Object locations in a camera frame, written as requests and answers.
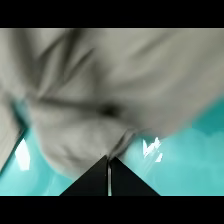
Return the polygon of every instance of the black triangular object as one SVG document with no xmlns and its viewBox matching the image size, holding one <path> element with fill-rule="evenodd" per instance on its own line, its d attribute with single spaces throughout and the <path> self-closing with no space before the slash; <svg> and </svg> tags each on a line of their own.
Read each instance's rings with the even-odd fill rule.
<svg viewBox="0 0 224 224">
<path fill-rule="evenodd" d="M 60 196 L 107 196 L 108 162 L 104 156 Z"/>
<path fill-rule="evenodd" d="M 159 196 L 119 159 L 114 158 L 110 166 L 112 196 Z"/>
</svg>

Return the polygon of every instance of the turquoise surface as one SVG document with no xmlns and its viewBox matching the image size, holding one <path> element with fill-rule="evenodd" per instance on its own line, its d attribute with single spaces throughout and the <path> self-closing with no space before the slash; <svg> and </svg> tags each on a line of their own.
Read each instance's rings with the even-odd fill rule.
<svg viewBox="0 0 224 224">
<path fill-rule="evenodd" d="M 221 99 L 172 136 L 139 136 L 120 160 L 161 195 L 224 195 L 223 115 Z M 21 167 L 18 147 L 0 174 L 0 195 L 60 195 L 74 180 L 47 164 L 32 130 L 24 141 L 30 163 Z"/>
</svg>

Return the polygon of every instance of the garment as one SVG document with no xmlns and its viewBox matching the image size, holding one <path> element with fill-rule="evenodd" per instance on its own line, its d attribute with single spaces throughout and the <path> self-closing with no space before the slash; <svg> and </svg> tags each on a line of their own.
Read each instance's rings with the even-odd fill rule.
<svg viewBox="0 0 224 224">
<path fill-rule="evenodd" d="M 165 137 L 216 99 L 223 37 L 196 28 L 0 29 L 2 97 L 26 102 L 50 165 L 81 175 L 132 134 Z"/>
</svg>

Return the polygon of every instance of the gray cloth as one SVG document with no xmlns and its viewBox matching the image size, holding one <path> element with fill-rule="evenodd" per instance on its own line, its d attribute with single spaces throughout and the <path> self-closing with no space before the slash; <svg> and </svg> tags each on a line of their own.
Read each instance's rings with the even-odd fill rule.
<svg viewBox="0 0 224 224">
<path fill-rule="evenodd" d="M 0 29 L 0 86 L 26 101 L 47 161 L 81 175 L 132 133 L 167 136 L 216 99 L 223 37 L 223 29 Z"/>
</svg>

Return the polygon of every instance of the glossy turquoise surface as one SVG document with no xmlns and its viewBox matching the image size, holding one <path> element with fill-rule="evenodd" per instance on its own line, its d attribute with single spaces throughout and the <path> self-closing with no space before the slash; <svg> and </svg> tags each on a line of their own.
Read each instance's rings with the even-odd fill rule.
<svg viewBox="0 0 224 224">
<path fill-rule="evenodd" d="M 153 147 L 155 137 L 138 137 L 120 160 L 161 195 L 224 195 L 223 99 L 187 128 L 158 139 Z M 0 195 L 62 193 L 74 180 L 47 164 L 31 130 L 24 140 L 29 169 L 21 170 L 15 150 L 0 174 Z"/>
</svg>

